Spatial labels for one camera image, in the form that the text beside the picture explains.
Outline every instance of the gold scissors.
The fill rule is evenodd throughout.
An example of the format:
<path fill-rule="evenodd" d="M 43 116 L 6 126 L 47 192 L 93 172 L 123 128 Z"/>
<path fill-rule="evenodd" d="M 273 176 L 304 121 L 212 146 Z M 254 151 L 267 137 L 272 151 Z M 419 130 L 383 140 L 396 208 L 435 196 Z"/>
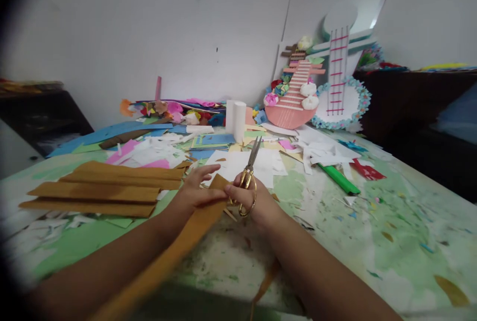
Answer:
<path fill-rule="evenodd" d="M 243 169 L 242 172 L 242 177 L 240 178 L 240 185 L 239 188 L 244 188 L 248 189 L 250 186 L 250 181 L 253 179 L 253 184 L 255 184 L 255 194 L 253 197 L 253 203 L 252 206 L 248 211 L 243 212 L 243 205 L 240 204 L 240 207 L 238 208 L 238 213 L 240 214 L 241 217 L 246 217 L 252 209 L 255 207 L 255 202 L 257 199 L 257 183 L 255 182 L 255 177 L 253 176 L 253 164 L 255 163 L 255 159 L 257 158 L 258 154 L 258 149 L 260 148 L 260 144 L 262 143 L 262 138 L 256 138 L 255 142 L 253 143 L 252 151 L 250 152 L 250 158 L 248 159 L 248 163 Z M 237 204 L 237 200 L 231 200 L 232 205 Z"/>

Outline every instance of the paper cutout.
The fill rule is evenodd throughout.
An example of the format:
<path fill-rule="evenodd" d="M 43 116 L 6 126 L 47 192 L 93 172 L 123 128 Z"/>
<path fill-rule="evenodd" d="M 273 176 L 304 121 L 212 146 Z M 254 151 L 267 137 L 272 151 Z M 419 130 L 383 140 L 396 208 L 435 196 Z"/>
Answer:
<path fill-rule="evenodd" d="M 202 136 L 203 145 L 232 144 L 232 143 L 235 143 L 235 138 L 232 134 Z"/>
<path fill-rule="evenodd" d="M 278 141 L 279 144 L 282 145 L 282 147 L 286 150 L 295 150 L 296 147 L 295 146 L 292 146 L 291 142 L 288 141 L 288 140 L 281 140 L 281 141 Z"/>
<path fill-rule="evenodd" d="M 142 168 L 169 168 L 168 160 L 158 160 L 142 166 Z"/>
<path fill-rule="evenodd" d="M 295 130 L 284 129 L 268 122 L 262 123 L 262 127 L 267 129 L 268 131 L 275 132 L 281 135 L 298 136 L 298 133 Z"/>
<path fill-rule="evenodd" d="M 210 188 L 223 189 L 228 183 L 217 175 Z M 102 306 L 91 321 L 125 319 L 144 297 L 156 290 L 170 276 L 180 261 L 220 218 L 226 205 L 227 200 L 224 200 L 197 209 L 171 246 L 118 295 Z"/>

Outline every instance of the blue paper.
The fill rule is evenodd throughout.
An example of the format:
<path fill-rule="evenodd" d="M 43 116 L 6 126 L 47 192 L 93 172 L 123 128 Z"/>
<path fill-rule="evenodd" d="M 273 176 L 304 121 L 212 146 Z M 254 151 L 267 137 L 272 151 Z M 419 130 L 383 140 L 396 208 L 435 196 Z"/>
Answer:
<path fill-rule="evenodd" d="M 196 160 L 208 159 L 215 152 L 215 150 L 205 150 L 205 151 L 189 151 L 189 154 L 192 158 Z"/>
<path fill-rule="evenodd" d="M 152 137 L 161 137 L 164 134 L 165 130 L 154 130 L 149 132 Z"/>
<path fill-rule="evenodd" d="M 230 143 L 235 143 L 235 138 L 232 134 L 204 135 L 202 137 L 202 144 L 203 145 L 230 144 Z"/>
<path fill-rule="evenodd" d="M 187 133 L 187 126 L 186 125 L 176 125 L 169 129 L 167 132 L 174 132 L 174 133 Z"/>

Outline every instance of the craft table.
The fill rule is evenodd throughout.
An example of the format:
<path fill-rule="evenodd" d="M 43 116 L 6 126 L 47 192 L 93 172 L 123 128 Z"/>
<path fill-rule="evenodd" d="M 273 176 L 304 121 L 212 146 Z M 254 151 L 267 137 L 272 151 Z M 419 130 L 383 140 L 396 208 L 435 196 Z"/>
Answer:
<path fill-rule="evenodd" d="M 344 192 L 321 169 L 314 167 L 313 174 L 307 175 L 302 163 L 283 155 L 288 176 L 275 176 L 273 190 L 280 206 L 313 225 L 314 237 L 401 315 L 475 304 L 476 206 L 404 163 L 384 158 L 366 140 L 346 132 L 330 135 L 357 138 L 357 143 L 370 150 L 364 158 L 387 178 L 366 181 L 352 171 L 361 196 L 368 200 L 358 198 L 353 214 L 341 202 Z M 57 156 L 32 166 L 2 181 L 4 199 L 18 204 L 35 186 L 56 180 L 90 160 L 105 161 L 106 152 Z M 175 193 L 169 192 L 158 202 L 154 215 Z M 25 255 L 26 264 L 41 279 L 143 221 L 136 220 L 123 229 L 98 220 L 64 230 L 56 242 Z M 172 282 L 249 302 L 272 260 L 270 247 L 257 235 L 250 219 L 235 223 L 224 214 L 182 262 Z M 282 273 L 259 305 L 303 313 Z"/>

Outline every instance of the green paper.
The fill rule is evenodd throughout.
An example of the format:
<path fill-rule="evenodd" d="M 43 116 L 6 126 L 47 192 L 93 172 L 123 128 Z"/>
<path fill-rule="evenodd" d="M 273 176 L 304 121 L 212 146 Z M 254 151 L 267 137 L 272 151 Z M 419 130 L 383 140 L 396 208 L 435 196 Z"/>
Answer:
<path fill-rule="evenodd" d="M 156 121 L 159 121 L 159 118 L 158 117 L 146 117 L 146 120 L 143 122 L 143 125 L 150 125 Z"/>
<path fill-rule="evenodd" d="M 111 223 L 121 228 L 127 228 L 134 221 L 131 218 L 113 216 L 113 215 L 102 215 L 101 219 L 104 220 L 105 222 Z"/>
<path fill-rule="evenodd" d="M 101 142 L 98 142 L 96 144 L 91 144 L 91 145 L 84 145 L 81 144 L 80 146 L 76 147 L 73 151 L 72 154 L 76 153 L 83 153 L 83 152 L 91 152 L 91 151 L 99 151 L 102 148 L 99 146 Z"/>
<path fill-rule="evenodd" d="M 321 64 L 324 62 L 324 59 L 323 58 L 308 58 L 308 60 L 310 61 L 310 63 L 312 64 Z"/>
<path fill-rule="evenodd" d="M 265 131 L 245 131 L 245 137 L 267 136 Z"/>

